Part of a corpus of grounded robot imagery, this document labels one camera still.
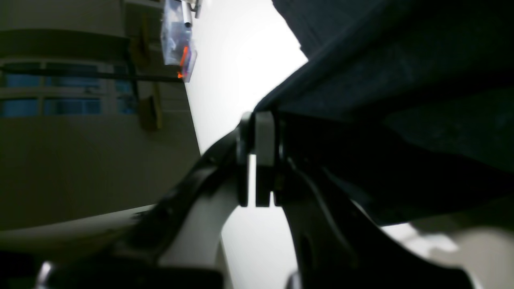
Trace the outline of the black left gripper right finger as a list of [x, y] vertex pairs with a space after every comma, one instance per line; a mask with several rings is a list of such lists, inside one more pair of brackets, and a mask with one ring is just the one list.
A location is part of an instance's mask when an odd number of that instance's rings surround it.
[[472, 289], [462, 269], [426, 261], [387, 236], [330, 177], [334, 122], [256, 113], [256, 205], [284, 210], [303, 289]]

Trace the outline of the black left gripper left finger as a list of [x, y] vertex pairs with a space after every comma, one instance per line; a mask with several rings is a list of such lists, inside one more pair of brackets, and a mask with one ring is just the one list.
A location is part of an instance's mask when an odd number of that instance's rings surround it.
[[255, 115], [213, 144], [186, 177], [127, 233], [67, 264], [46, 262], [38, 289], [222, 289], [216, 268], [222, 227], [248, 204]]

